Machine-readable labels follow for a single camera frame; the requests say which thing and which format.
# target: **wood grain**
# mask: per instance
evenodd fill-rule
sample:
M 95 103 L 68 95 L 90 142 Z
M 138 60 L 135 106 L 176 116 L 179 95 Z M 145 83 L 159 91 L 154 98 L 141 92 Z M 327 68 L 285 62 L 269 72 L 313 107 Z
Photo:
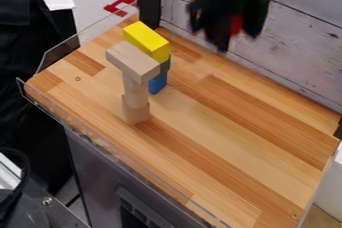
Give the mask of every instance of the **wood grain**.
M 105 52 L 134 21 L 36 75 L 26 92 L 213 225 L 296 227 L 340 115 L 161 29 L 173 42 L 170 85 L 149 96 L 150 120 L 128 126 L 122 74 Z M 80 68 L 83 56 L 104 68 Z

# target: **clear acrylic panel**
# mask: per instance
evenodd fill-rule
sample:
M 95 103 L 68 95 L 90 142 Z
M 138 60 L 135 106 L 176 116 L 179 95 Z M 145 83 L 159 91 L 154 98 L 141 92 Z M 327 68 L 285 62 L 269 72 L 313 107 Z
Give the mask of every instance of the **clear acrylic panel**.
M 261 35 L 255 40 L 245 33 L 233 36 L 225 54 L 208 42 L 203 31 L 191 33 L 187 12 L 191 2 L 162 0 L 161 26 L 342 113 L 342 43 L 329 37 L 341 29 L 271 0 Z
M 57 46 L 51 48 L 50 50 L 44 53 L 42 61 L 36 71 L 36 75 L 40 72 L 44 71 L 54 63 L 58 62 L 62 58 L 66 57 L 73 51 L 81 48 L 82 46 L 87 45 L 89 42 L 96 39 L 98 36 L 104 34 L 108 30 L 117 26 L 119 23 L 125 21 L 130 18 L 134 14 L 137 14 L 138 9 L 136 7 L 136 3 L 121 5 L 120 10 L 115 13 L 108 13 L 107 16 L 97 21 L 96 23 L 88 26 L 84 30 L 79 33 L 73 35 L 72 37 L 66 39 L 61 42 Z M 127 13 L 124 17 L 118 16 L 117 13 L 124 11 Z M 66 129 L 73 132 L 78 137 L 83 138 L 87 143 L 92 144 L 98 150 L 103 152 L 108 158 L 114 161 L 117 165 L 120 165 L 127 172 L 131 173 L 137 179 L 139 179 L 142 183 L 145 183 L 152 190 L 160 193 L 165 197 L 168 193 L 171 195 L 179 195 L 183 199 L 187 199 L 189 203 L 192 205 L 192 210 L 189 211 L 187 207 L 182 204 L 179 204 L 175 201 L 171 196 L 169 197 L 170 202 L 175 204 L 181 211 L 184 211 L 187 216 L 193 218 L 199 225 L 203 227 L 207 227 L 207 222 L 210 222 L 210 225 L 214 227 L 230 227 L 224 222 L 222 222 L 219 218 L 213 215 L 210 211 L 206 210 L 203 206 L 200 206 L 197 202 L 194 202 L 191 198 L 185 195 L 183 192 L 175 188 L 168 181 L 159 177 L 149 168 L 145 167 L 138 160 L 133 159 L 130 155 L 128 155 L 125 151 L 117 147 L 115 144 L 108 142 L 102 135 L 94 131 L 90 126 L 85 124 L 82 120 L 77 118 L 72 113 L 68 112 L 66 109 L 62 108 L 57 102 L 49 99 L 46 94 L 41 92 L 39 89 L 33 87 L 32 85 L 24 82 L 20 78 L 17 78 L 17 84 L 19 90 L 24 98 L 26 98 L 29 102 L 35 105 L 37 108 L 41 109 L 47 115 L 55 119 L 61 125 L 63 125 Z M 149 174 L 150 177 L 153 177 L 155 183 L 147 180 L 143 175 L 134 170 L 131 167 L 138 166 L 140 170 L 143 170 L 145 174 Z

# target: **gray metal frame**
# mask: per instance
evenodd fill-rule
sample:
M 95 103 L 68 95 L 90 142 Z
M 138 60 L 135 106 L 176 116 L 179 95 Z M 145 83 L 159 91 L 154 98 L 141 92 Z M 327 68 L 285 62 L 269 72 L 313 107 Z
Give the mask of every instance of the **gray metal frame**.
M 124 168 L 113 155 L 96 148 L 77 134 L 67 129 L 65 131 L 76 180 L 92 227 L 122 227 L 119 211 L 119 194 L 122 194 L 120 188 L 139 198 L 140 202 L 137 201 L 134 205 L 143 202 L 153 210 L 154 213 L 151 215 L 158 212 L 161 219 L 167 220 L 177 228 L 208 227 L 205 221 L 184 206 L 138 179 L 136 174 L 131 173 L 132 170 Z

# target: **block tower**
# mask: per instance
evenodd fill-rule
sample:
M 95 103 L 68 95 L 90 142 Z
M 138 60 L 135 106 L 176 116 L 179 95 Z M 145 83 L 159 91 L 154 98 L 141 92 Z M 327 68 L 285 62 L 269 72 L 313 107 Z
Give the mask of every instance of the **block tower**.
M 170 43 L 142 22 L 124 28 L 123 41 L 107 50 L 107 60 L 122 71 L 122 107 L 128 124 L 150 117 L 148 91 L 157 94 L 167 84 Z
M 124 28 L 126 41 L 160 63 L 160 74 L 149 81 L 149 92 L 157 94 L 167 84 L 171 64 L 171 44 L 154 30 L 138 21 Z

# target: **screw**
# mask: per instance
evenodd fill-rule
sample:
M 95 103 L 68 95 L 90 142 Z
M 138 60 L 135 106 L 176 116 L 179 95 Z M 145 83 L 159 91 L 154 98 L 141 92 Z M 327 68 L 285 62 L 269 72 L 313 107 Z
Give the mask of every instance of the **screw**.
M 43 200 L 43 205 L 44 206 L 50 206 L 52 203 L 52 199 L 50 197 L 45 197 Z
M 298 219 L 298 215 L 297 215 L 296 213 L 292 213 L 292 214 L 291 214 L 291 218 L 292 218 L 293 220 L 297 220 L 297 219 Z

